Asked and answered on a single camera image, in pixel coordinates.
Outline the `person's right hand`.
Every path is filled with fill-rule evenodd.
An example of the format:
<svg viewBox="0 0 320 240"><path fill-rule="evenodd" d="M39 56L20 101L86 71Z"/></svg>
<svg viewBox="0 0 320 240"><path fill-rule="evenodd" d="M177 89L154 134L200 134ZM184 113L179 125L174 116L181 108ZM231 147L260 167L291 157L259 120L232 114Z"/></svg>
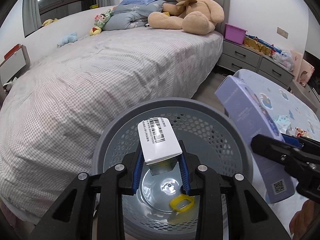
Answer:
<svg viewBox="0 0 320 240"><path fill-rule="evenodd" d="M315 215L315 202L307 200L302 209L295 213L289 224L290 233L293 240L301 239L313 221Z"/></svg>

